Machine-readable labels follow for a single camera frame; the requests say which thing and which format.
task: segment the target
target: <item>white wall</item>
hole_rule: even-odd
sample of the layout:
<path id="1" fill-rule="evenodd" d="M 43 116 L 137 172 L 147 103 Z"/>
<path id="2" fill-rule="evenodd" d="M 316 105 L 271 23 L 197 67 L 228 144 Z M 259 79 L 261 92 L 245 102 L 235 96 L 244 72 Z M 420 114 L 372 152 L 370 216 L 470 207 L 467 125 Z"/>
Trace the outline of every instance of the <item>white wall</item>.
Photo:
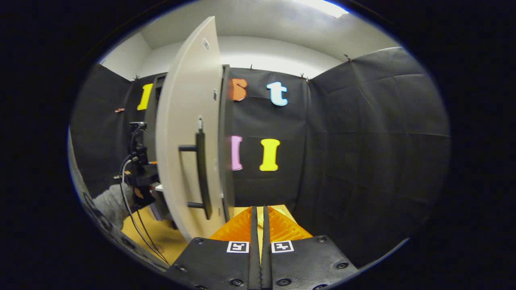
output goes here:
<path id="1" fill-rule="evenodd" d="M 292 75 L 304 73 L 314 78 L 342 61 L 324 53 L 285 41 L 243 36 L 220 36 L 222 64 L 233 68 L 276 71 Z M 165 45 L 148 53 L 137 74 L 140 77 L 168 72 L 182 42 Z"/>
<path id="2" fill-rule="evenodd" d="M 138 74 L 138 70 L 150 52 L 151 48 L 141 33 L 137 33 L 118 45 L 99 62 L 109 70 L 130 80 Z"/>

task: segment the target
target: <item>person's arm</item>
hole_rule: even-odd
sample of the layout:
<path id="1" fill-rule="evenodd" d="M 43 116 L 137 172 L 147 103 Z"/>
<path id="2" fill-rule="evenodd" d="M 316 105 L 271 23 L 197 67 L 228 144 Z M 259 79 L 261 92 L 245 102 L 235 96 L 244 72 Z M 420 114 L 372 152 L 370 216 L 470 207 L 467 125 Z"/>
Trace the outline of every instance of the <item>person's arm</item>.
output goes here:
<path id="1" fill-rule="evenodd" d="M 122 189 L 131 208 L 134 204 L 133 189 L 125 183 L 122 184 Z M 117 229 L 122 230 L 124 220 L 129 216 L 129 212 L 120 194 L 120 184 L 111 185 L 107 190 L 93 199 L 93 203 Z"/>

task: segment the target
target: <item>white door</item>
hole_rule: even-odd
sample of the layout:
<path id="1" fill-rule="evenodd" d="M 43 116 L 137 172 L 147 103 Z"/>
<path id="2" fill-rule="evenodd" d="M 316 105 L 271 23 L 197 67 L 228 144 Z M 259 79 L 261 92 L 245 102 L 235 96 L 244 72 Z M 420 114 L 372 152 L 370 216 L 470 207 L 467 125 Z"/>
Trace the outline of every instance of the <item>white door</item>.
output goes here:
<path id="1" fill-rule="evenodd" d="M 163 84 L 156 117 L 156 159 L 163 195 L 188 242 L 194 237 L 210 237 L 225 224 L 217 165 L 221 82 L 215 17 L 209 17 L 190 34 L 176 55 Z M 196 139 L 199 117 L 204 148 L 196 144 L 202 143 L 202 138 Z M 198 152 L 180 152 L 179 147 L 184 145 L 190 145 L 183 147 L 185 150 L 196 148 Z M 206 179 L 203 182 L 201 177 L 200 184 L 197 155 L 203 149 Z M 200 189 L 203 184 L 207 190 Z M 209 219 L 200 206 L 211 206 Z"/>

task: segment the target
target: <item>orange foam pad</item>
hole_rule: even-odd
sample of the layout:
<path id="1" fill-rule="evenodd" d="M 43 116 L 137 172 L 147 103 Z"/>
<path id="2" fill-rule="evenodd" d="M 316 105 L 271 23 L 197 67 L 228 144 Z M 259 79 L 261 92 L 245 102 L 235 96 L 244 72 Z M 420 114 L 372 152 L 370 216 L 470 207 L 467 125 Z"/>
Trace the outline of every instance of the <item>orange foam pad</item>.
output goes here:
<path id="1" fill-rule="evenodd" d="M 251 210 L 249 207 L 218 229 L 210 239 L 251 242 Z"/>
<path id="2" fill-rule="evenodd" d="M 300 227 L 297 223 L 278 212 L 271 206 L 269 208 L 269 233 L 270 242 L 284 240 L 297 240 L 313 237 L 309 232 Z"/>

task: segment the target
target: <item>black door handle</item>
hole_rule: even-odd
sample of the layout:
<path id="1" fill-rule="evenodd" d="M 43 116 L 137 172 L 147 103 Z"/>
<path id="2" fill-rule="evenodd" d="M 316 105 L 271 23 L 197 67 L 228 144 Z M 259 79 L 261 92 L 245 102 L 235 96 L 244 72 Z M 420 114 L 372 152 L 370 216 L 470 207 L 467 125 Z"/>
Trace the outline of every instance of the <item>black door handle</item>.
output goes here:
<path id="1" fill-rule="evenodd" d="M 206 213 L 206 219 L 209 220 L 212 216 L 212 203 L 209 200 L 208 179 L 206 177 L 206 149 L 202 128 L 199 129 L 195 137 L 195 145 L 179 145 L 180 152 L 195 152 L 197 156 L 197 173 L 199 175 L 202 203 L 189 202 L 188 207 L 203 208 Z"/>

